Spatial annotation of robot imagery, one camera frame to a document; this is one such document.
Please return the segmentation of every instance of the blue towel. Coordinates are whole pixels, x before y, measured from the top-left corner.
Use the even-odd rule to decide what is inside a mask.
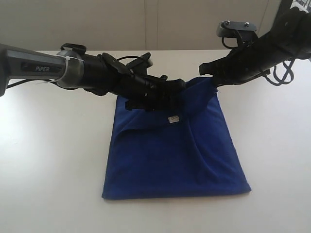
[[[182,109],[127,111],[118,97],[104,199],[250,192],[210,78],[187,82]]]

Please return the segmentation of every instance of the white table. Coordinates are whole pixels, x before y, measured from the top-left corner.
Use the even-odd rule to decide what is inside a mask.
[[[150,74],[189,80],[202,62],[226,53],[154,51]],[[253,191],[218,198],[103,200],[116,97],[41,82],[7,90],[0,98],[0,232],[310,233],[311,63],[297,61],[294,72],[286,86],[259,78],[219,88]]]

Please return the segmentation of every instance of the folded cloth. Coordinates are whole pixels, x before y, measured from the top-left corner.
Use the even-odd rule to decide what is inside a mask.
[[[127,111],[118,97],[104,199],[250,192],[210,78],[187,82],[182,108]]]

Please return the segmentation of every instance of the blue cloth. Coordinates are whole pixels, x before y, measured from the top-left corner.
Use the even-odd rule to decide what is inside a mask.
[[[126,99],[118,97],[104,199],[235,195],[251,190],[211,79],[192,79],[179,98],[182,109],[145,112],[125,110]],[[170,123],[172,116],[179,122]]]

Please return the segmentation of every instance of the white tag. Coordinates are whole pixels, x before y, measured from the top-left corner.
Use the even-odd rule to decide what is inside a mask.
[[[171,116],[168,119],[169,119],[170,124],[179,122],[179,116]]]

